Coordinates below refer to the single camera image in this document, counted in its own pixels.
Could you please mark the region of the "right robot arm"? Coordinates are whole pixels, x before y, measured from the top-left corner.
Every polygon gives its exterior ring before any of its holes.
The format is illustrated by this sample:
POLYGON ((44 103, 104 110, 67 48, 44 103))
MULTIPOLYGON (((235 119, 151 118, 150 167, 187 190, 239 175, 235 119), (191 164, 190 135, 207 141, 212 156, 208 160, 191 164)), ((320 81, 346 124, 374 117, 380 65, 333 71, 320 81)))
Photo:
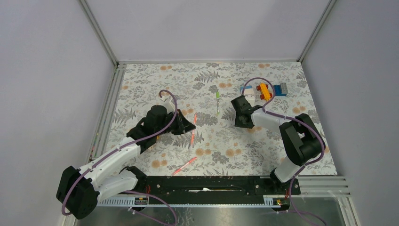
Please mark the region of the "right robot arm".
POLYGON ((268 184, 274 193, 286 191, 288 183, 306 166, 323 158, 326 145, 309 115, 274 113, 260 105, 251 106, 244 96, 233 99, 231 104, 236 112, 235 127, 262 127, 281 136, 286 158, 270 173, 268 184))

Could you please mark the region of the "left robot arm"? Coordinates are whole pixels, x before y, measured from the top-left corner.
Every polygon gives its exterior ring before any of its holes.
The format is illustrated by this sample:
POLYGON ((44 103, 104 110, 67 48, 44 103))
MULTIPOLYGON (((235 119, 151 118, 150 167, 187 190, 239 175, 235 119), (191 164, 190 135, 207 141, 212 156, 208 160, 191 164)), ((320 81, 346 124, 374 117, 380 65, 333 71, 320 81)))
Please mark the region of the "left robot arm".
POLYGON ((120 176, 111 176, 111 173, 149 149, 158 136, 167 133, 182 135, 195 128, 181 110, 152 106, 113 149, 77 169, 69 166, 62 172, 56 193, 56 198, 62 203, 62 213, 83 219, 99 202, 111 196, 128 190, 136 194, 143 192, 146 181, 132 170, 125 169, 120 176))

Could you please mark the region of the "white green marker pen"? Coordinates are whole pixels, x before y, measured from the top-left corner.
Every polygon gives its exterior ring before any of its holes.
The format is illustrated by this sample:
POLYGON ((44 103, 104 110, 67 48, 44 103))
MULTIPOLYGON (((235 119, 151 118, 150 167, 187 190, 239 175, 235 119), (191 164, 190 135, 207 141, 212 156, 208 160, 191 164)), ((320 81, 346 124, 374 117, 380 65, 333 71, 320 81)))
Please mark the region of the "white green marker pen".
POLYGON ((220 114, 220 93, 219 93, 219 91, 216 92, 216 113, 217 113, 217 115, 220 114))

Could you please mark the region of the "red gel pen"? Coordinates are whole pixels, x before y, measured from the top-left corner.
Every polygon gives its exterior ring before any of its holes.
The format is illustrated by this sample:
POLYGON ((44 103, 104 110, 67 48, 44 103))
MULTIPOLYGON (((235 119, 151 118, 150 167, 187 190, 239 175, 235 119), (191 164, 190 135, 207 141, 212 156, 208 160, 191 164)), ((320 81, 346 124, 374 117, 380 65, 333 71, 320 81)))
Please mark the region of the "red gel pen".
POLYGON ((194 142, 194 137, 195 137, 195 125, 196 125, 196 121, 197 121, 197 113, 194 114, 194 118, 193 118, 193 125, 194 125, 194 129, 192 130, 192 136, 191 136, 191 143, 190 143, 190 147, 193 147, 193 142, 194 142))

